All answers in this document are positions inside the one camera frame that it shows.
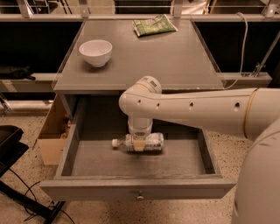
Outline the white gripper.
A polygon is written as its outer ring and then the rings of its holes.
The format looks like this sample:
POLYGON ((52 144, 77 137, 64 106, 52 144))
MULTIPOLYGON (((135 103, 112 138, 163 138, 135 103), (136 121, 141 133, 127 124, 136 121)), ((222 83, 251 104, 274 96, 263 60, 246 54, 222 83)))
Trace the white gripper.
POLYGON ((129 133, 133 136, 133 145, 135 151, 143 151, 145 146, 145 138, 151 133, 153 120, 150 118, 139 118, 129 115, 128 116, 128 127, 129 133))

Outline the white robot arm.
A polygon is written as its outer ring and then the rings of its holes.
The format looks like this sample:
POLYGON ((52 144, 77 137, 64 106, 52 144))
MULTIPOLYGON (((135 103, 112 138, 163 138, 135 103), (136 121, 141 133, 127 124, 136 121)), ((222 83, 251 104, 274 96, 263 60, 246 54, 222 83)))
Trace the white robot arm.
POLYGON ((277 88, 164 94, 157 79, 144 76, 121 95, 119 106, 132 133, 149 133, 158 119, 251 140, 231 224, 280 224, 279 100, 277 88))

